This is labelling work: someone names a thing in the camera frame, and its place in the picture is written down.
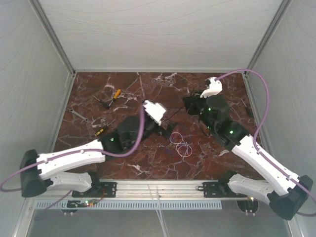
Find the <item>black zip tie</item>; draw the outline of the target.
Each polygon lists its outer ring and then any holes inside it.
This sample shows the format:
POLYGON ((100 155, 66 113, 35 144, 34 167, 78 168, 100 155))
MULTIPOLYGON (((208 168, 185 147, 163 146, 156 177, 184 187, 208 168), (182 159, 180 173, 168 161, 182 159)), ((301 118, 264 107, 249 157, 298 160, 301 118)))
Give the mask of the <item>black zip tie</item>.
POLYGON ((179 111, 181 111, 183 108, 185 108, 185 105, 183 105, 182 107, 180 107, 177 111, 175 111, 169 118, 164 119, 162 122, 166 122, 168 120, 170 120, 171 118, 173 118, 179 111))

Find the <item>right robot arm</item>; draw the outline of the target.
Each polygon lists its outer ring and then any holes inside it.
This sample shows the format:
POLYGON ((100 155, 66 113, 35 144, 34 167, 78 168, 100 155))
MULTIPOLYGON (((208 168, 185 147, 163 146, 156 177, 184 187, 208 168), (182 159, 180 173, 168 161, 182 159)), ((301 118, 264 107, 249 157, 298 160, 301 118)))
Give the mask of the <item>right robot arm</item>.
POLYGON ((204 98, 196 93, 184 97, 183 102, 187 113, 198 116, 220 145, 250 164, 265 179, 256 181, 233 172, 230 178, 218 184, 220 194, 253 197, 269 205, 280 218, 292 220, 308 199, 313 180, 288 170, 258 145, 254 137, 230 117, 230 106, 222 95, 204 98))

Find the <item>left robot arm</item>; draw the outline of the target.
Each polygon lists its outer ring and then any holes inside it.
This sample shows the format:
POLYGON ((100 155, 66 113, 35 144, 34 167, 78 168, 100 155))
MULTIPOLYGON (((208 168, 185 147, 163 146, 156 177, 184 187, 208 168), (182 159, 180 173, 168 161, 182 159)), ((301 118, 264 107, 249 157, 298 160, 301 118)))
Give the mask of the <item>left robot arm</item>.
POLYGON ((74 174, 69 171, 92 163, 126 157, 135 145, 139 145, 139 125, 140 119, 130 116, 114 131, 82 146, 48 154, 38 154, 36 150, 26 151, 20 163, 22 197, 36 197, 53 188, 86 192, 91 197, 99 195, 102 185, 97 175, 74 174))

